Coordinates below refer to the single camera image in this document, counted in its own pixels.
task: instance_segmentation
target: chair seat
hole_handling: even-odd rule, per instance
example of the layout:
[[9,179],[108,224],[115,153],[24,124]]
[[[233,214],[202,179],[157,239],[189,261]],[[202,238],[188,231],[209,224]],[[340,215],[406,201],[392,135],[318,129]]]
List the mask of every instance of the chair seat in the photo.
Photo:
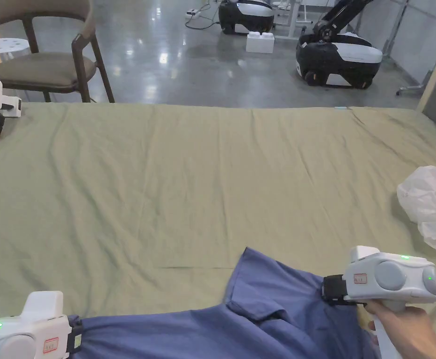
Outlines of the chair seat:
[[[83,57],[87,81],[96,72],[95,63]],[[45,86],[58,91],[75,91],[78,87],[73,55],[44,52],[13,58],[0,63],[0,80],[5,88]]]

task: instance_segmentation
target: white plastic bag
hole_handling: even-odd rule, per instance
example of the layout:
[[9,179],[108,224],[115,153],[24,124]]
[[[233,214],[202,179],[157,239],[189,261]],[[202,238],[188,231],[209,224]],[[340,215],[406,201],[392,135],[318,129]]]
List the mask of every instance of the white plastic bag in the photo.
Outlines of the white plastic bag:
[[418,223],[424,241],[436,249],[436,167],[419,167],[398,186],[398,200],[409,219]]

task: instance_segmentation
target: finger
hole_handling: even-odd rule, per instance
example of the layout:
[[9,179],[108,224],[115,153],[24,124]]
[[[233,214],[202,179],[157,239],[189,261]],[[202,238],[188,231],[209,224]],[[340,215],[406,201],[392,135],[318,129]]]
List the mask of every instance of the finger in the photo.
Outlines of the finger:
[[386,310],[386,307],[382,305],[378,301],[369,301],[366,303],[367,305],[364,307],[366,312],[374,315],[378,315],[379,313]]

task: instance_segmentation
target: grip handle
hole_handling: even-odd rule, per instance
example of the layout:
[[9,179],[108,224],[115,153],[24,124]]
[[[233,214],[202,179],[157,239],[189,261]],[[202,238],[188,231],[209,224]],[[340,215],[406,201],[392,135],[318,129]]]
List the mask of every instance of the grip handle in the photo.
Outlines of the grip handle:
[[[404,302],[383,301],[383,305],[388,307],[390,310],[392,310],[395,313],[406,310],[406,303]],[[376,316],[373,316],[373,320],[374,320],[374,325],[376,327],[376,333],[378,335],[379,351],[381,352],[381,359],[402,359],[401,355],[394,347],[394,344],[387,336],[381,321]]]

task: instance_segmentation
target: olive green fabric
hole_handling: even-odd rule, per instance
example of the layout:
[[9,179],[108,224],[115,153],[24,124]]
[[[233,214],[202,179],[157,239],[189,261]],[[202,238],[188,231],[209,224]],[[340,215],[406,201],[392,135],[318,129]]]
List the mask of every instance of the olive green fabric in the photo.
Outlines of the olive green fabric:
[[[0,140],[0,316],[60,290],[80,316],[219,303],[246,246],[343,273],[357,244],[424,256],[396,186],[436,165],[404,109],[24,104]],[[426,306],[436,326],[436,305]]]

